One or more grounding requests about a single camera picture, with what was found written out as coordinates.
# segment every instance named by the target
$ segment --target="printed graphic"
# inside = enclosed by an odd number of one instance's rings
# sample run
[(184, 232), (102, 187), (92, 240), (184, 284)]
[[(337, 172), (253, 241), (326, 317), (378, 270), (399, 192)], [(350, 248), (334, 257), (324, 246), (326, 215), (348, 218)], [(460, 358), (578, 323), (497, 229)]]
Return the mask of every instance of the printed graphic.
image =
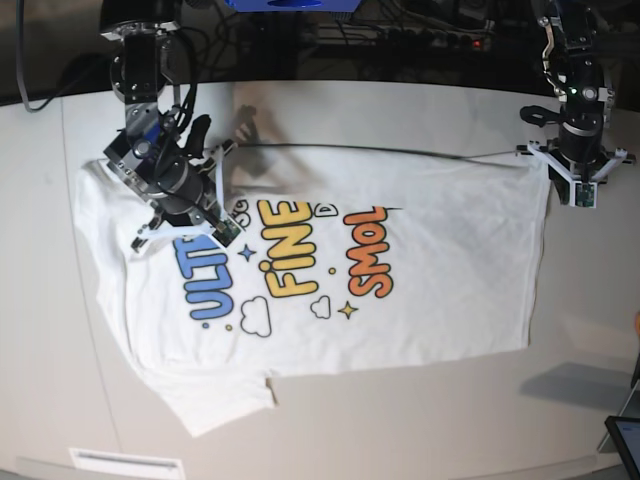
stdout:
[(313, 216), (318, 218), (337, 217), (338, 215), (338, 209), (330, 203), (319, 203), (316, 205), (316, 208), (313, 209)]
[(308, 203), (279, 202), (274, 209), (269, 201), (258, 202), (258, 213), (264, 225), (262, 238), (277, 240), (267, 251), (270, 261), (263, 260), (259, 264), (260, 271), (265, 274), (269, 293), (274, 298), (308, 295), (318, 290), (314, 281), (298, 281), (293, 273), (285, 273), (280, 280), (277, 272), (301, 270), (313, 267), (316, 260), (313, 253), (316, 245), (304, 242), (313, 232), (308, 221), (313, 215)]
[(247, 300), (240, 307), (242, 320), (240, 328), (249, 335), (257, 335), (260, 338), (271, 336), (271, 317), (269, 316), (269, 304), (264, 297), (255, 297)]
[(311, 311), (316, 318), (328, 320), (331, 318), (331, 299), (323, 295), (320, 300), (311, 304)]
[(233, 211), (231, 212), (231, 216), (236, 221), (238, 225), (242, 228), (247, 228), (251, 225), (251, 215), (249, 215), (249, 202), (246, 200), (238, 200), (236, 202), (235, 207), (233, 207)]
[(349, 292), (362, 297), (375, 288), (375, 296), (384, 298), (393, 289), (391, 266), (378, 263), (378, 255), (389, 250), (385, 242), (387, 230), (382, 225), (387, 219), (386, 209), (373, 207), (372, 212), (353, 213), (344, 217), (345, 225), (353, 225), (351, 233), (357, 247), (347, 251), (347, 257), (356, 264), (349, 269)]
[(347, 304), (344, 306), (344, 308), (338, 311), (340, 313), (344, 313), (347, 316), (347, 320), (351, 320), (351, 315), (353, 315), (354, 312), (357, 312), (358, 309), (349, 305), (349, 302), (347, 301)]
[(187, 302), (204, 304), (193, 310), (194, 320), (213, 320), (224, 317), (233, 310), (233, 299), (224, 290), (233, 286), (233, 279), (227, 269), (227, 256), (208, 236), (192, 240), (177, 239), (173, 242), (178, 267), (185, 280), (191, 280), (195, 269), (210, 269), (205, 280), (185, 282)]
[(238, 255), (242, 255), (245, 260), (248, 262), (249, 259), (251, 258), (251, 255), (254, 255), (256, 252), (251, 250), (249, 248), (249, 246), (245, 243), (244, 244), (244, 250), (242, 250), (241, 252), (238, 252)]

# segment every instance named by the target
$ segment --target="table surface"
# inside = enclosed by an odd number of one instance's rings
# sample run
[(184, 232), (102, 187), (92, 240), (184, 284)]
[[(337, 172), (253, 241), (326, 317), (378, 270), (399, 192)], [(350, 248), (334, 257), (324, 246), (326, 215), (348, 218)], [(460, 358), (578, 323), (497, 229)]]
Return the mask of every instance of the table surface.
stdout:
[[(200, 86), (197, 113), (212, 116), (211, 146), (248, 105), (260, 137), (275, 143), (474, 156), (542, 140), (518, 117), (530, 104), (557, 107), (435, 85), (251, 82)], [(639, 167), (612, 175), (597, 210), (562, 207), (553, 193), (528, 349), (276, 379), (278, 408), (193, 439), (121, 356), (72, 226), (75, 172), (104, 156), (124, 125), (122, 104), (110, 92), (83, 95), (38, 115), (5, 107), (0, 120), (0, 468), (15, 470), (16, 457), (70, 465), (69, 447), (181, 458), (189, 479), (446, 479), (592, 466), (586, 457), (625, 398), (638, 350)], [(638, 127), (640, 116), (617, 112), (605, 144), (640, 153)]]

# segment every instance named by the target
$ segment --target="electronic equipment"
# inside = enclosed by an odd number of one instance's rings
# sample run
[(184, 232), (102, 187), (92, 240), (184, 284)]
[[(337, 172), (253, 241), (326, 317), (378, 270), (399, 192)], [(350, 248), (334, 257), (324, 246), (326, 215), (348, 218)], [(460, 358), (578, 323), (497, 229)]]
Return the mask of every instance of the electronic equipment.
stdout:
[(560, 101), (560, 112), (529, 106), (520, 116), (539, 127), (557, 124), (559, 135), (547, 145), (532, 142), (521, 150), (549, 165), (562, 204), (595, 208), (598, 186), (619, 165), (635, 162), (624, 149), (608, 151), (602, 146), (615, 92), (595, 55), (597, 18), (586, 4), (554, 0), (538, 22), (547, 37), (543, 74)]
[(608, 417), (605, 425), (631, 480), (640, 480), (640, 419)]

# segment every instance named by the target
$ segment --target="sparkle graphic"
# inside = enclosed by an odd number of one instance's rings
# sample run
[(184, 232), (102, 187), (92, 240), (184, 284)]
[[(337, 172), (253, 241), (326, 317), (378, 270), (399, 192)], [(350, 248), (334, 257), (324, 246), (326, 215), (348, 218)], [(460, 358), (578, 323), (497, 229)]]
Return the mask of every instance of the sparkle graphic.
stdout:
[(247, 262), (249, 261), (249, 259), (251, 258), (251, 255), (255, 254), (256, 252), (254, 252), (253, 250), (251, 250), (249, 248), (249, 246), (245, 243), (244, 245), (244, 250), (241, 252), (238, 252), (238, 255), (242, 255)]
[(358, 309), (352, 307), (351, 305), (349, 305), (349, 302), (347, 302), (347, 304), (344, 306), (344, 308), (342, 310), (338, 310), (340, 313), (344, 313), (347, 316), (347, 320), (351, 319), (351, 314), (353, 312), (357, 312)]

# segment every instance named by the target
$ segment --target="yellow letter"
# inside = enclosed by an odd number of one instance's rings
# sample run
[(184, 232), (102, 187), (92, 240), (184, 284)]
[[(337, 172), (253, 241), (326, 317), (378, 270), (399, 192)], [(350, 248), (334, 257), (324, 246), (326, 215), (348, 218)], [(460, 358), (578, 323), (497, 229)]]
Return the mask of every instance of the yellow letter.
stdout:
[(258, 202), (258, 212), (260, 212), (260, 219), (263, 225), (267, 227), (305, 222), (311, 218), (311, 207), (308, 203), (295, 202), (293, 206), (295, 210), (291, 209), (289, 202), (280, 202), (274, 212), (267, 200), (260, 200)]
[(265, 228), (262, 231), (262, 238), (265, 240), (280, 239), (280, 241), (267, 252), (272, 259), (299, 257), (302, 255), (310, 255), (316, 251), (316, 246), (313, 243), (300, 243), (311, 235), (311, 232), (311, 225), (303, 223), (302, 225), (289, 227)]
[(308, 295), (318, 290), (318, 284), (316, 282), (296, 283), (296, 277), (291, 273), (285, 273), (282, 276), (282, 285), (280, 285), (278, 281), (278, 276), (273, 272), (267, 272), (264, 278), (267, 281), (267, 287), (269, 287), (271, 296), (275, 298)]
[(309, 268), (316, 264), (316, 259), (311, 255), (304, 257), (285, 258), (284, 260), (274, 260), (274, 270), (297, 270), (298, 268)]

